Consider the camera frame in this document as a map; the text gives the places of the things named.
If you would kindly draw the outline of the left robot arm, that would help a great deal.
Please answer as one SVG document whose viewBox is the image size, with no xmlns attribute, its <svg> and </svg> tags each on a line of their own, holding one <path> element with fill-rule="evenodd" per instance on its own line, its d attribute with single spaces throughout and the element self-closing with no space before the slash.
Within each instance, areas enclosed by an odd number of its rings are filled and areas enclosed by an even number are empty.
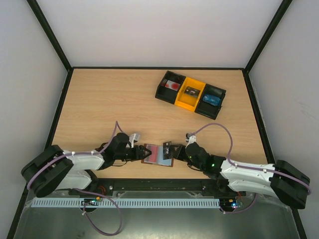
<svg viewBox="0 0 319 239">
<path fill-rule="evenodd" d="M 96 176 L 94 170 L 113 166 L 116 160 L 137 161 L 152 152 L 143 145 L 136 145 L 138 134 L 120 132 L 111 140 L 91 151 L 74 152 L 52 145 L 26 164 L 21 170 L 27 189 L 36 197 L 46 197 L 56 190 L 89 188 Z"/>
</svg>

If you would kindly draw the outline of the dark vip card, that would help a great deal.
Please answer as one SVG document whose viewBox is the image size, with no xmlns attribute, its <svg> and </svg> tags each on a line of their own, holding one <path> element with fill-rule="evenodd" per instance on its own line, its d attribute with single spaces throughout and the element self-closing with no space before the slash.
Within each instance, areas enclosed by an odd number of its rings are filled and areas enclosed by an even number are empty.
<svg viewBox="0 0 319 239">
<path fill-rule="evenodd" d="M 171 141 L 164 142 L 162 144 L 162 151 L 163 151 L 163 160 L 172 159 L 172 144 Z"/>
<path fill-rule="evenodd" d="M 200 94 L 200 90 L 195 89 L 195 88 L 190 87 L 190 86 L 187 86 L 184 93 L 189 95 L 189 96 L 192 96 L 194 98 L 198 98 L 198 96 Z"/>
</svg>

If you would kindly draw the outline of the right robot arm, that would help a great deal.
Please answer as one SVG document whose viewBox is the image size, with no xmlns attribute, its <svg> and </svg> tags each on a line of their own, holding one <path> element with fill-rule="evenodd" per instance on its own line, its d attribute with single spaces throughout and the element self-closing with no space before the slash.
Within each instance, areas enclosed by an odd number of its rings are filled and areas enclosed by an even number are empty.
<svg viewBox="0 0 319 239">
<path fill-rule="evenodd" d="M 223 195 L 234 192 L 252 192 L 278 198 L 283 204 L 295 208 L 306 207 L 309 177 L 284 160 L 275 164 L 236 162 L 226 157 L 209 154 L 196 142 L 172 145 L 168 149 L 174 159 L 215 180 Z"/>
</svg>

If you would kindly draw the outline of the brown leather card holder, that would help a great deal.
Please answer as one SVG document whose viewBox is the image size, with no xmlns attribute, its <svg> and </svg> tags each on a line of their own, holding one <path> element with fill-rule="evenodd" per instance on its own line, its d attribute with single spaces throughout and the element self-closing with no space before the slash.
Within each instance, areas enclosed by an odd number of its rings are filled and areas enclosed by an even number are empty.
<svg viewBox="0 0 319 239">
<path fill-rule="evenodd" d="M 173 159 L 165 158 L 163 146 L 144 144 L 144 147 L 151 151 L 151 155 L 142 160 L 143 164 L 173 167 Z"/>
</svg>

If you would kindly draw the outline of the blue credit card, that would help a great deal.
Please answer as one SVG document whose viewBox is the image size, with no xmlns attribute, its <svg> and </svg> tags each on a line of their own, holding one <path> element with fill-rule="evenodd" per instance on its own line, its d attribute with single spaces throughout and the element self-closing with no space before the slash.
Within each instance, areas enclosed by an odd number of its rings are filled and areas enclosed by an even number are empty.
<svg viewBox="0 0 319 239">
<path fill-rule="evenodd" d="M 210 94 L 205 94 L 202 98 L 202 100 L 208 104 L 211 104 L 213 106 L 219 106 L 220 104 L 220 98 L 210 95 Z"/>
</svg>

